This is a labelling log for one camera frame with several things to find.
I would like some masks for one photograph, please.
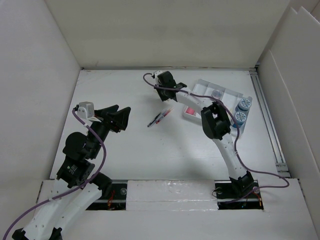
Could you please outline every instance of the white tray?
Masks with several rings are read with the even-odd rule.
[[[194,94],[198,94],[198,95],[209,95],[209,96],[211,96],[211,94],[212,94],[212,92],[214,90],[219,90],[222,93],[222,96],[221,96],[220,100],[223,102],[224,105],[227,106],[227,108],[230,110],[230,112],[232,114],[235,113],[235,108],[236,108],[236,106],[238,105],[238,102],[241,99],[248,99],[252,103],[252,97],[251,96],[244,96],[240,92],[236,92],[236,91],[230,90],[228,88],[225,88],[223,86],[214,84],[212,82],[205,81],[203,79],[199,79],[196,82],[192,92]],[[187,118],[187,119],[192,120],[195,123],[202,124],[201,123],[201,116],[196,112],[194,112],[194,114],[187,113],[189,111],[190,111],[189,107],[185,106],[183,108],[183,116],[185,118]],[[246,117],[247,117],[247,120],[248,120],[248,117],[249,117],[249,113],[250,113],[250,109],[245,113]],[[240,134],[242,134],[244,132],[246,124],[247,124],[247,121],[245,121],[245,123],[240,127]],[[231,133],[233,135],[236,135],[237,134],[237,129],[232,127],[232,126],[230,128],[231,128]]]

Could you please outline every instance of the purple cable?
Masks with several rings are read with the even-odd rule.
[[[84,187],[85,185],[87,185],[89,182],[91,182],[97,175],[98,173],[100,172],[100,170],[102,169],[102,167],[104,166],[105,164],[105,161],[106,161],[106,158],[107,158],[107,149],[106,149],[106,146],[104,144],[104,142],[101,140],[101,138],[96,134],[96,132],[88,125],[86,125],[86,123],[84,121],[82,121],[82,119],[80,117],[78,117],[76,115],[76,110],[73,109],[72,110],[72,114],[73,116],[82,124],[84,125],[94,136],[96,139],[98,139],[99,143],[101,144],[102,146],[102,149],[103,149],[103,158],[102,158],[102,161],[101,161],[101,164],[99,166],[99,168],[97,169],[97,171],[89,178],[87,179],[83,184],[81,184],[80,186],[77,186],[76,188],[72,189],[72,190],[69,190],[69,191],[66,191],[60,195],[57,195],[57,196],[54,196],[52,199],[53,200],[56,200],[56,199],[59,199],[59,198],[62,198],[64,196],[67,196],[77,190],[79,190],[80,188]],[[11,231],[11,229],[16,225],[17,222],[19,222],[25,215],[27,215],[28,213],[30,213],[31,211],[35,210],[36,208],[44,205],[44,204],[47,204],[49,203],[50,200],[45,200],[45,201],[42,201],[40,203],[38,203],[37,205],[34,205],[33,207],[29,208],[27,211],[25,211],[24,213],[22,213],[10,226],[9,228],[7,229],[7,231],[5,232],[4,236],[3,236],[3,239],[2,240],[6,240],[7,239],[7,236],[9,234],[9,232]]]
[[[217,98],[215,97],[212,97],[212,96],[208,96],[208,95],[198,95],[198,94],[194,94],[192,92],[188,92],[186,90],[182,90],[182,89],[174,89],[174,88],[168,88],[168,87],[162,87],[162,86],[157,86],[157,85],[153,85],[151,84],[150,82],[148,82],[146,80],[146,76],[152,76],[152,73],[148,72],[148,73],[145,73],[143,75],[143,80],[150,86],[154,87],[155,89],[161,89],[161,90],[167,90],[167,91],[174,91],[174,92],[182,92],[182,93],[185,93],[185,94],[190,94],[191,96],[193,97],[198,97],[198,98],[208,98],[208,99],[211,99],[215,102],[218,102],[221,104],[221,106],[226,110],[226,112],[230,115],[230,117],[232,118],[233,122],[235,123],[235,126],[236,126],[236,137],[235,137],[235,140],[234,140],[234,151],[236,153],[236,156],[240,162],[240,164],[246,169],[248,170],[249,172],[252,172],[252,173],[256,173],[256,174],[266,174],[266,175],[272,175],[272,176],[275,176],[275,177],[278,177],[282,180],[284,180],[286,182],[286,185],[283,185],[283,186],[272,186],[272,185],[266,185],[266,186],[259,186],[259,187],[253,187],[253,189],[251,191],[249,191],[246,195],[238,198],[238,199],[234,199],[232,201],[226,201],[224,203],[226,204],[232,204],[232,203],[235,203],[241,199],[244,199],[246,198],[247,196],[249,196],[250,194],[252,194],[254,191],[256,190],[259,190],[259,189],[265,189],[265,188],[277,188],[277,189],[284,189],[284,188],[287,188],[289,187],[290,183],[288,182],[288,180],[283,177],[283,176],[280,176],[278,174],[275,174],[275,173],[272,173],[272,172],[267,172],[267,171],[257,171],[257,170],[253,170],[253,169],[250,169],[249,167],[247,167],[244,162],[241,160],[240,156],[239,156],[239,153],[237,151],[237,142],[238,142],[238,139],[239,139],[239,136],[240,136],[240,129],[239,129],[239,126],[237,124],[237,121],[236,121],[236,118],[232,115],[232,113],[229,111],[229,109],[223,104],[222,101],[218,100]]]

